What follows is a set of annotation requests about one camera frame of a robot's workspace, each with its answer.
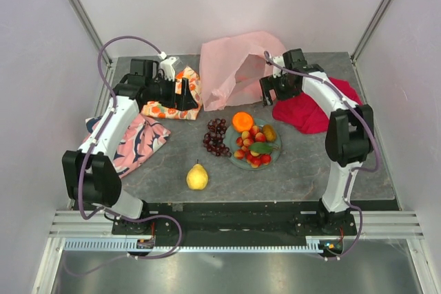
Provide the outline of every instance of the crumpled red fabric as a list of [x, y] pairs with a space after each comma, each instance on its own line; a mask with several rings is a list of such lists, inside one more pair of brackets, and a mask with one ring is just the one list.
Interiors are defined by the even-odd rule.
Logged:
[[[329, 80], [348, 98], [362, 104], [357, 92], [347, 81], [329, 78]], [[316, 102], [305, 93], [278, 101], [273, 108], [273, 118], [293, 125], [303, 134], [319, 134], [328, 130], [329, 119]]]

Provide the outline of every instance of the white wall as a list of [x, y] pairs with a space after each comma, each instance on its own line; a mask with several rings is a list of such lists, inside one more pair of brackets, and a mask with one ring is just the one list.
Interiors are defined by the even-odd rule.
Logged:
[[[352, 52], [380, 0], [81, 0], [99, 36], [150, 39], [167, 53], [199, 53], [224, 36], [267, 30], [288, 48]], [[139, 42], [111, 56], [153, 54]]]
[[441, 273], [440, 0], [393, 0], [359, 60], [401, 203]]
[[0, 0], [0, 284], [29, 293], [99, 77], [68, 0]]

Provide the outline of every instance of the plate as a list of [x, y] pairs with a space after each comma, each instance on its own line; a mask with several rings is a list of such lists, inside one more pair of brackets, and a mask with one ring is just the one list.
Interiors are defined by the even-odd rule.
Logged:
[[[265, 120], [261, 120], [259, 118], [255, 118], [254, 119], [254, 124], [256, 124], [258, 127], [260, 127], [260, 129], [262, 129], [262, 127], [264, 125], [270, 124], [270, 123], [268, 123]], [[238, 160], [237, 158], [234, 157], [234, 152], [237, 151], [240, 148], [236, 144], [236, 140], [237, 140], [237, 138], [239, 138], [241, 136], [241, 134], [239, 134], [233, 128], [232, 125], [230, 125], [228, 127], [227, 131], [225, 132], [225, 139], [223, 140], [223, 143], [231, 151], [232, 157], [229, 158], [229, 160], [232, 161], [234, 165], [237, 165], [239, 168], [242, 168], [242, 169], [245, 169], [245, 170], [262, 170], [262, 169], [266, 169], [267, 167], [272, 165], [274, 162], [276, 162], [276, 160], [280, 156], [280, 151], [282, 150], [282, 140], [280, 139], [280, 135], [278, 134], [278, 132], [276, 132], [276, 134], [277, 134], [277, 139], [273, 142], [273, 144], [278, 145], [280, 148], [278, 150], [276, 150], [276, 151], [273, 151], [270, 154], [271, 155], [271, 162], [268, 165], [261, 165], [259, 168], [253, 168], [250, 164], [248, 164], [248, 162], [245, 159], [244, 160]]]

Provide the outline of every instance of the yellow pear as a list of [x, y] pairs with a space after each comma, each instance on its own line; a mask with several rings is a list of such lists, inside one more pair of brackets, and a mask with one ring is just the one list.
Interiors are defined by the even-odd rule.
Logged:
[[204, 167], [196, 163], [187, 174], [187, 185], [190, 189], [204, 189], [208, 183], [208, 174]]

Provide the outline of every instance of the orange patterned cloth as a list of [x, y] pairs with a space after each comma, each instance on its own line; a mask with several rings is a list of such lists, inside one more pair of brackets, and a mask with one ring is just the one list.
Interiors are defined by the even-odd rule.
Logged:
[[199, 107], [191, 110], [181, 112], [177, 109], [163, 107], [158, 101], [149, 101], [143, 107], [142, 114], [145, 116], [156, 118], [175, 118], [178, 120], [196, 120], [198, 113], [202, 107], [201, 98], [201, 79], [199, 75], [190, 67], [186, 67], [182, 72], [176, 76], [176, 93], [181, 94], [182, 78], [188, 78], [190, 85], [190, 92]]

